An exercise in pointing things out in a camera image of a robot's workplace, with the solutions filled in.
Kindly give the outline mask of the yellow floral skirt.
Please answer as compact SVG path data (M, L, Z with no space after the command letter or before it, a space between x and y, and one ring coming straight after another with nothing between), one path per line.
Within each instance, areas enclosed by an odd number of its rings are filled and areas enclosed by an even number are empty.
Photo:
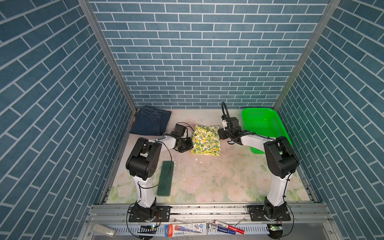
M196 125L192 136L191 154L219 157L221 155L219 128L219 126Z

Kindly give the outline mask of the green plastic basket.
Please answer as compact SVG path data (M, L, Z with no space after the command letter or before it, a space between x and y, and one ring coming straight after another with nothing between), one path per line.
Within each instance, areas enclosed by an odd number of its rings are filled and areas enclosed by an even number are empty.
M245 130L270 138L284 136L287 138L289 145L292 146L292 141L279 114L273 109L246 108L242 111L242 118Z

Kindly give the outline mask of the dark blue denim skirt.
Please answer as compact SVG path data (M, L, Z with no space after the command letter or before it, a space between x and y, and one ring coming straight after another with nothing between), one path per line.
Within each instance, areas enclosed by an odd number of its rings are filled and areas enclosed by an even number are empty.
M130 134L162 136L166 132L171 114L171 111L144 106L137 113Z

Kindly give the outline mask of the dark green rectangular board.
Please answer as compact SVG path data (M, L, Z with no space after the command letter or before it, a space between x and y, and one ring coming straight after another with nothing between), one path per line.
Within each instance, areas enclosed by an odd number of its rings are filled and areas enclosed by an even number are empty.
M173 172L174 172L174 162L164 161L162 164L160 182L157 189L158 196L169 197L171 195Z

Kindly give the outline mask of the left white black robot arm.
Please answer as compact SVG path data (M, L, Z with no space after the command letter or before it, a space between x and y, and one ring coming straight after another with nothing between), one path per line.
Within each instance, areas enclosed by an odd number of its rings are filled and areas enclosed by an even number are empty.
M154 175L160 154L163 151L171 152L172 149L184 153L193 148L191 137L174 137L166 135L156 140L139 138L126 162L126 169L133 177L138 193L134 204L134 214L143 221L151 221L157 215L156 197L153 188L152 176Z

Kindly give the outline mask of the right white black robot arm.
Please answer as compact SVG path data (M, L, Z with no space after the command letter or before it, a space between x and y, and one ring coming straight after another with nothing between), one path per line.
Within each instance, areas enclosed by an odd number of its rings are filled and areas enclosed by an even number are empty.
M265 137L249 131L232 133L229 127L218 130L221 140L258 149L265 153L272 174L269 192L265 198L264 215L269 220L280 218L287 212L286 192L293 173L299 166L295 150L284 136Z

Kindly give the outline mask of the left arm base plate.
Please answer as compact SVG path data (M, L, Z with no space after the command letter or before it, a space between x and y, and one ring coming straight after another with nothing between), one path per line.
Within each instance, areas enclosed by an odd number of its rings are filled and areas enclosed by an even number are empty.
M151 208L143 208L139 205L134 205L128 213L128 221L130 223L144 222L169 222L171 215L170 206L156 206Z

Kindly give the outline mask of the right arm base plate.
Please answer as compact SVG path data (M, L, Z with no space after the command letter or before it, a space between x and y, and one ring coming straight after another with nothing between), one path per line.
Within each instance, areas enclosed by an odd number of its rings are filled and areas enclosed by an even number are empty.
M287 204L278 207L270 205L248 205L246 206L252 222L263 221L291 221L291 215L288 210Z

